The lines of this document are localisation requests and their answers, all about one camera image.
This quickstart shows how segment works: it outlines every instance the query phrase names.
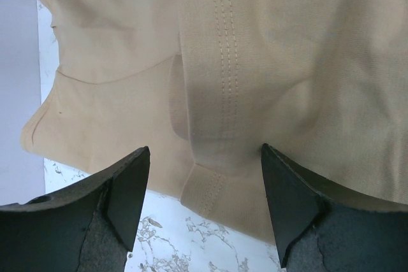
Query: folded cloth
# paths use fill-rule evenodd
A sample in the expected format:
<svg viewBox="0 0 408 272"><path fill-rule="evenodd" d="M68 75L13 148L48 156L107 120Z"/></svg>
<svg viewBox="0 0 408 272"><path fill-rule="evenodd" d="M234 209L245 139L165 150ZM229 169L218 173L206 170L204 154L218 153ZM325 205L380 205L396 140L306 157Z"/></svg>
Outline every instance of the folded cloth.
<svg viewBox="0 0 408 272"><path fill-rule="evenodd" d="M268 241L263 143L408 204L408 0L42 1L61 66L28 151L92 173L148 145L150 189Z"/></svg>

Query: marble pattern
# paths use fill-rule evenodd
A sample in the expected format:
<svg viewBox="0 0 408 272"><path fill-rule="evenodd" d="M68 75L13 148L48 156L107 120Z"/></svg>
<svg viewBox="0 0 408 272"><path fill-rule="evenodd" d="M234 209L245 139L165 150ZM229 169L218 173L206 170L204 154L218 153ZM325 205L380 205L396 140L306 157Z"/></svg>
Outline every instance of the marble pattern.
<svg viewBox="0 0 408 272"><path fill-rule="evenodd" d="M58 45L51 14L38 1L41 98L48 96L58 67ZM46 192L88 174L45 159ZM135 247L126 272L278 272L276 248L206 220L174 198L148 191Z"/></svg>

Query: white marble table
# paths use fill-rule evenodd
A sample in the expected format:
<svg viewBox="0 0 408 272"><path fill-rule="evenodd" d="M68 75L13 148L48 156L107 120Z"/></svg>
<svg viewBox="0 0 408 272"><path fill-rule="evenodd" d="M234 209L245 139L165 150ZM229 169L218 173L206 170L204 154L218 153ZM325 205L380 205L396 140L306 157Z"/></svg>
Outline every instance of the white marble table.
<svg viewBox="0 0 408 272"><path fill-rule="evenodd" d="M58 46L50 12L38 3L42 101L57 69ZM46 192L77 182L87 174L45 160ZM278 272L276 248L215 224L184 208L176 199L146 194L133 253L126 272Z"/></svg>

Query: tan fabric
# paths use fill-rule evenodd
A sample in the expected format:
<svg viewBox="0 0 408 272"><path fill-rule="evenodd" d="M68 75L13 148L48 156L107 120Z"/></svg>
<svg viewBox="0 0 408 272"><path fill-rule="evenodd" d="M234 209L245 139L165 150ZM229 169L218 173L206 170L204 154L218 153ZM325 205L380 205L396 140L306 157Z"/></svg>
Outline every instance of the tan fabric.
<svg viewBox="0 0 408 272"><path fill-rule="evenodd" d="M29 151L95 172L149 145L149 188L263 240L263 143L408 203L408 0L43 1L61 67Z"/></svg>

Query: black plastic part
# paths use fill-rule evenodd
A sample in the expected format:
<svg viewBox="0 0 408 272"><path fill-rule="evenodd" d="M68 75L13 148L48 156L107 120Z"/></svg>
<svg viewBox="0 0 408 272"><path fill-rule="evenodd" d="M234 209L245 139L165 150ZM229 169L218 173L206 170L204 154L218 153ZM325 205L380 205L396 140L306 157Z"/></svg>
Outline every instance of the black plastic part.
<svg viewBox="0 0 408 272"><path fill-rule="evenodd" d="M264 145L262 168L288 272L408 271L408 206L348 189Z"/></svg>
<svg viewBox="0 0 408 272"><path fill-rule="evenodd" d="M0 272L124 271L149 166L141 148L64 189L0 206Z"/></svg>

